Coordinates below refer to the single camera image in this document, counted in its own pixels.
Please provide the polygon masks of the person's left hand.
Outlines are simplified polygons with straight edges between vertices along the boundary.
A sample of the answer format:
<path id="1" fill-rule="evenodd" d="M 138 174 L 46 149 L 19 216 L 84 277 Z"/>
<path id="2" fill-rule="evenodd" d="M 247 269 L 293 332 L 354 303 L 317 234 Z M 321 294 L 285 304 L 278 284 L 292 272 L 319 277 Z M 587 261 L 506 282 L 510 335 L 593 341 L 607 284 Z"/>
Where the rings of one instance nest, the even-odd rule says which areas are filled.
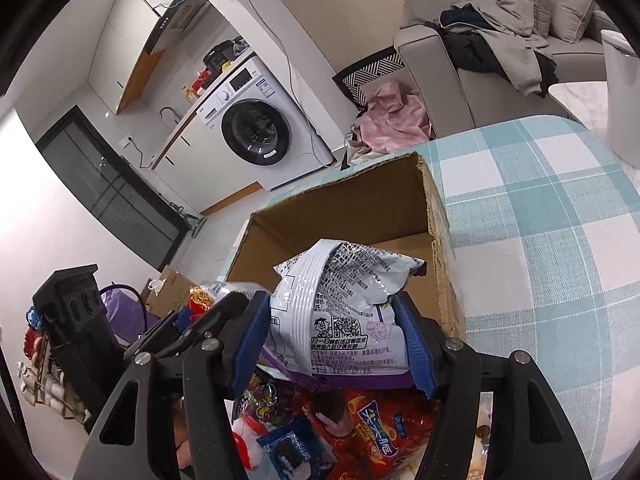
<path id="1" fill-rule="evenodd" d="M 39 336 L 34 341 L 34 353 L 32 354 L 32 365 L 34 367 L 40 367 L 40 363 L 43 357 L 43 336 Z"/>

